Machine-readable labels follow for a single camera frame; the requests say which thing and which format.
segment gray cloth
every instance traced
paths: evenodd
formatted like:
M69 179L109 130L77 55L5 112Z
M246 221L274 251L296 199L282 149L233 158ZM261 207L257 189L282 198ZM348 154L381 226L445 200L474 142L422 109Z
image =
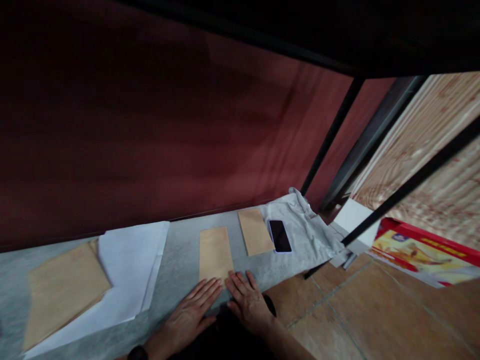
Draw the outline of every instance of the gray cloth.
M316 215L300 193L289 194L257 206L267 221L282 220L292 253L273 251L248 256L237 211L195 217L170 224L151 307L135 318L96 332L35 359L113 359L142 344L162 319L199 281L200 231L226 226L235 271L250 270L264 291L306 269L334 257L343 245ZM69 241L0 254L0 354L18 359L30 308L27 273L44 261L90 239ZM212 307L230 299L224 290Z

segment finger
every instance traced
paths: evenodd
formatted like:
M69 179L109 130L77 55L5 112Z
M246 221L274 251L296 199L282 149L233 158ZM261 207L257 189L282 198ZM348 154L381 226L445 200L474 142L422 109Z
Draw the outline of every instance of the finger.
M237 287L235 286L235 284L233 283L233 281L229 278L226 278L225 279L225 286L226 288L228 289L228 291L231 293L231 295L233 296L233 298L235 299L235 301L237 303L239 303L242 298L243 298L243 295L240 293L240 291L237 289Z
M259 286L257 285L257 282L255 281L254 275L250 271L246 271L246 275L248 276L248 280L250 280L251 287L256 290L260 291Z
M198 324L198 327L196 328L196 336L203 333L216 320L217 320L217 318L215 316L209 316L209 317L204 318L202 321L200 321L200 323Z
M214 304L215 300L217 300L222 293L222 286L216 288L216 290L205 300L205 302L200 307L200 311L202 316L207 312L208 309Z
M246 289L253 290L248 280L245 278L245 276L241 272L237 272L236 276L240 279L240 281L242 282L242 284L245 286Z
M204 302L207 301L207 299L217 290L217 288L220 287L220 290L222 290L222 280L218 279L215 281L207 291L203 293L203 295L196 301L198 304L202 305Z
M217 281L217 278L216 277L213 277L211 278L207 283L205 283L200 290L197 291L197 293L195 294L194 297L192 297L192 300L193 301L197 301L198 299L200 299L202 297L203 294L205 294L205 292L210 289L210 287L215 284L215 282Z
M232 313L240 320L242 318L242 312L240 311L239 306L236 302L229 301L226 303L226 306L230 309Z
M207 279L203 279L202 281L200 281L194 288L192 291L190 291L190 293L186 296L185 299L191 299L195 296L195 294L201 289L201 287L203 285L205 285L205 282L207 281Z
M247 288L245 287L244 283L240 281L237 274L235 274L233 271L229 271L228 274L230 275L230 279L233 281L238 291L243 295L247 294Z

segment smartphone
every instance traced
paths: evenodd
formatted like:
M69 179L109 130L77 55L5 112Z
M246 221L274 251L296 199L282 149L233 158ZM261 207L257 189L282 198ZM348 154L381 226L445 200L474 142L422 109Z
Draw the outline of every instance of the smartphone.
M282 220L269 220L270 235L275 245L275 252L278 254L291 253L289 237L285 231L284 222Z

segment tiled floor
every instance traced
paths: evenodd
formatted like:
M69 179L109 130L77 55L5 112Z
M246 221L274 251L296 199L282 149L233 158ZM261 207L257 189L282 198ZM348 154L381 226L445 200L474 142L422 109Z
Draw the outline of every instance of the tiled floor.
M317 359L480 359L480 279L434 289L362 255L266 294Z

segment dark ceiling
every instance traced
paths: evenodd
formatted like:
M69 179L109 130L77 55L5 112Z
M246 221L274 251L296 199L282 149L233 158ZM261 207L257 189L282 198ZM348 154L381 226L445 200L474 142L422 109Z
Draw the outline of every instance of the dark ceiling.
M480 1L122 2L351 76L480 70Z

